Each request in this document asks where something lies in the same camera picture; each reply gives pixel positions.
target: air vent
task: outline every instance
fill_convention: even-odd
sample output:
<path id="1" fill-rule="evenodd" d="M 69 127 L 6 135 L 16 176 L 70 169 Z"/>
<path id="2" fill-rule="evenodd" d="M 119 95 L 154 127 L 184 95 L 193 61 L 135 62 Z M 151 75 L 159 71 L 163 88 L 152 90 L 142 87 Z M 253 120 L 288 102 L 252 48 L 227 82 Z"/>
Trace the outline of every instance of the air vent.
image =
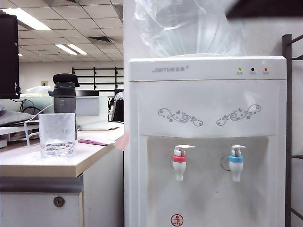
<path id="1" fill-rule="evenodd" d="M 112 41 L 109 39 L 109 38 L 107 38 L 107 37 L 88 37 L 91 41 L 92 41 L 92 43 L 96 43 L 96 42 L 98 42 L 98 41 L 101 41 L 101 42 L 103 42 L 103 43 L 111 43 Z"/>
<path id="2" fill-rule="evenodd" d="M 79 0 L 44 0 L 48 6 L 75 6 Z"/>
<path id="3" fill-rule="evenodd" d="M 123 24 L 123 4 L 113 4 L 113 6 Z"/>

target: ceiling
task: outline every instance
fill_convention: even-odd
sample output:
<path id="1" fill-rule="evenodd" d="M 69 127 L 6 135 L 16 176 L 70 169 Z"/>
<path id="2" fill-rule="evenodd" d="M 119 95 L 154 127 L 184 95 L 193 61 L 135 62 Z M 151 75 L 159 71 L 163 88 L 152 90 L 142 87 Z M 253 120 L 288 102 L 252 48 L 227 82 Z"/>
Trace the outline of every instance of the ceiling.
<path id="1" fill-rule="evenodd" d="M 36 31 L 18 25 L 20 62 L 123 60 L 123 24 L 114 7 L 123 0 L 76 1 L 1 1 L 1 8 L 22 8 L 51 28 Z M 112 42 L 88 37 L 108 37 Z M 74 44 L 87 55 L 71 55 L 54 44 Z"/>

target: pink paper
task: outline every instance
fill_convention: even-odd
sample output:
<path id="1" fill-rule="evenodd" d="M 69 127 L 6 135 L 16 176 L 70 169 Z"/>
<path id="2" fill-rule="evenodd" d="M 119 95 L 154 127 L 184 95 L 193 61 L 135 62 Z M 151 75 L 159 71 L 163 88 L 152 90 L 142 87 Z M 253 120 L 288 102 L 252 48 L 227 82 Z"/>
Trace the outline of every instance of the pink paper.
<path id="1" fill-rule="evenodd" d="M 114 146 L 119 150 L 125 150 L 126 146 L 128 145 L 129 140 L 129 132 L 124 133 L 119 139 L 116 140 Z"/>

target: cup handle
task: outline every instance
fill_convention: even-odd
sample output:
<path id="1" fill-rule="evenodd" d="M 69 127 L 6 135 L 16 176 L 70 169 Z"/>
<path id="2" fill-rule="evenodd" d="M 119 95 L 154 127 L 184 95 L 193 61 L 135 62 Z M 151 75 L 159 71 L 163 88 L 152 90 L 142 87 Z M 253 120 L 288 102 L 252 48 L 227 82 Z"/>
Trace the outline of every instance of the cup handle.
<path id="1" fill-rule="evenodd" d="M 32 122 L 39 122 L 38 120 L 34 120 L 34 121 L 26 121 L 23 123 L 24 125 L 24 131 L 25 131 L 25 136 L 26 136 L 26 139 L 27 139 L 27 147 L 28 149 L 30 149 L 32 152 L 40 152 L 39 150 L 34 150 L 32 149 L 32 147 L 30 146 L 30 143 L 29 143 L 29 135 L 28 135 L 28 130 L 27 130 L 27 123 L 32 123 Z"/>

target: decorative floral pattern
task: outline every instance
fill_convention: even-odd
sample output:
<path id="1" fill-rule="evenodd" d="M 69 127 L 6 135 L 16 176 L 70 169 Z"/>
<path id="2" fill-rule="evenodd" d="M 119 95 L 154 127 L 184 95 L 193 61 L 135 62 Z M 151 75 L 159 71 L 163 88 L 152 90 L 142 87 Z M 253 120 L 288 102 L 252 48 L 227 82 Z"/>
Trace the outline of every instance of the decorative floral pattern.
<path id="1" fill-rule="evenodd" d="M 201 120 L 195 118 L 194 116 L 190 116 L 184 112 L 181 112 L 180 110 L 175 113 L 172 113 L 169 109 L 162 108 L 158 111 L 158 115 L 163 118 L 167 118 L 169 122 L 173 122 L 173 120 L 175 120 L 180 123 L 187 123 L 189 121 L 197 127 L 203 125 L 203 122 Z"/>
<path id="2" fill-rule="evenodd" d="M 235 110 L 232 113 L 230 113 L 229 115 L 225 115 L 223 118 L 217 120 L 217 125 L 223 126 L 226 124 L 226 122 L 228 120 L 232 120 L 235 122 L 235 121 L 242 120 L 244 118 L 250 119 L 250 117 L 253 114 L 257 114 L 260 111 L 261 111 L 261 106 L 259 106 L 257 104 L 253 104 L 250 107 L 248 107 L 247 111 L 243 111 L 241 108 L 238 108 L 238 110 Z"/>

